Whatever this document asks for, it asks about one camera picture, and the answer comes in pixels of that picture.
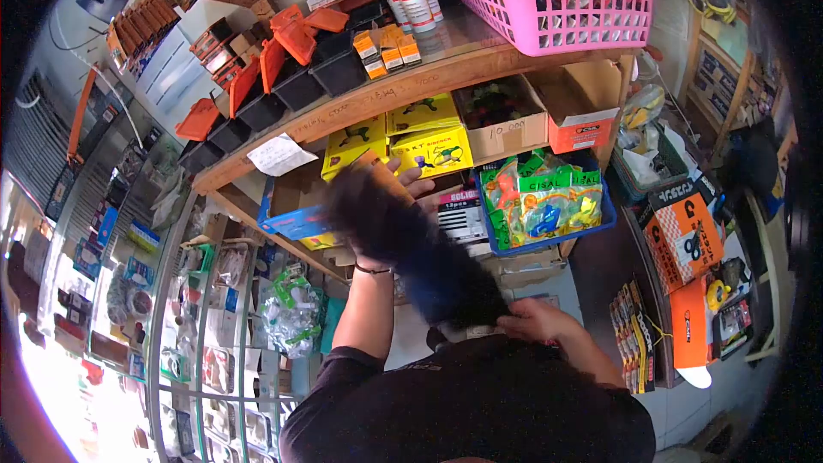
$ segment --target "orange box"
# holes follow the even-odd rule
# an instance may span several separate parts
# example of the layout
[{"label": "orange box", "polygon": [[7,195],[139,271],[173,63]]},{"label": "orange box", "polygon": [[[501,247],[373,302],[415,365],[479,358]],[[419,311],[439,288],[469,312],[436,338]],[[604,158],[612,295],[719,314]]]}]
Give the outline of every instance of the orange box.
[{"label": "orange box", "polygon": [[704,367],[711,359],[706,335],[707,274],[669,295],[672,307],[674,368]]},{"label": "orange box", "polygon": [[611,61],[587,61],[532,72],[529,82],[549,112],[555,154],[608,144],[620,111],[620,70]]},{"label": "orange box", "polygon": [[723,241],[715,221],[690,179],[649,193],[649,204],[638,221],[666,294],[691,283],[723,259]]}]

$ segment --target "scissors package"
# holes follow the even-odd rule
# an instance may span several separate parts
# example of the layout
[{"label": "scissors package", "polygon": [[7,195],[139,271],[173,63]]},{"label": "scissors package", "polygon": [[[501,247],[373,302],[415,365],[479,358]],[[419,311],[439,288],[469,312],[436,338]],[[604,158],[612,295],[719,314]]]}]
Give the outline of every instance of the scissors package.
[{"label": "scissors package", "polygon": [[688,178],[649,192],[639,221],[666,294],[723,259],[723,240],[715,221]]}]

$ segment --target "wooden shelf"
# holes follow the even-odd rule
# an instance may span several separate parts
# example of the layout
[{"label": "wooden shelf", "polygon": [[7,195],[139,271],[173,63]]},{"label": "wooden shelf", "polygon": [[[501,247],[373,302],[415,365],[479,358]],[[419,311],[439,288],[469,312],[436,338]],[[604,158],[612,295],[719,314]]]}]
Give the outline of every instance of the wooden shelf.
[{"label": "wooden shelf", "polygon": [[629,48],[529,57],[463,6],[446,14],[447,20],[431,35],[418,40],[422,65],[369,81],[337,98],[321,98],[297,113],[286,113],[277,124],[201,171],[194,190],[206,194],[252,171],[254,165],[246,154],[283,133],[298,143],[311,142],[365,118],[459,87],[548,66],[618,60],[639,52]]}]

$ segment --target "handwritten price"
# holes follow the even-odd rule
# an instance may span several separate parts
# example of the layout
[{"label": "handwritten price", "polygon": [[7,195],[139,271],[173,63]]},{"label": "handwritten price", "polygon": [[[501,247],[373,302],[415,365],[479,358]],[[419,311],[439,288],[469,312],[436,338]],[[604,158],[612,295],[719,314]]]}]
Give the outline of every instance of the handwritten price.
[{"label": "handwritten price", "polygon": [[501,126],[498,126],[497,128],[490,129],[489,139],[494,139],[495,136],[500,136],[504,132],[509,132],[509,131],[515,130],[515,129],[521,129],[525,125],[526,125],[526,121],[525,120],[520,120],[520,121],[509,122],[508,124],[503,124]]}]

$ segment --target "wooden frame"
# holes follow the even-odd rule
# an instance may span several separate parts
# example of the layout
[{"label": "wooden frame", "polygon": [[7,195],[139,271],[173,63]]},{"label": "wooden frame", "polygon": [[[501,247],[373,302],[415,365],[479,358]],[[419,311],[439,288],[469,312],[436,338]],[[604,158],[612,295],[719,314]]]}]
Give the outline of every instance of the wooden frame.
[{"label": "wooden frame", "polygon": [[[250,150],[266,143],[282,133],[298,143],[321,139],[335,130],[379,114],[399,108],[432,94],[451,91],[508,75],[530,72],[548,66],[562,66],[591,60],[616,60],[621,68],[620,105],[631,80],[634,56],[639,49],[611,49],[604,51],[580,51],[545,57],[528,57],[507,44],[477,48],[458,56],[447,57],[429,64],[390,75],[356,88],[341,97],[324,102],[300,115],[292,115],[278,125],[249,141],[218,164],[202,171],[194,180],[193,188],[201,195],[208,195],[229,213],[262,232],[257,225],[259,204],[242,192],[232,181],[255,170],[246,157]],[[616,141],[620,117],[615,119],[612,135],[606,146],[594,152],[601,168],[608,165]],[[263,232],[272,242],[298,256],[335,280],[346,281],[345,268],[333,265],[321,252],[312,252],[300,242],[293,242],[281,235]],[[574,247],[574,240],[561,244],[561,254],[566,257]]]}]

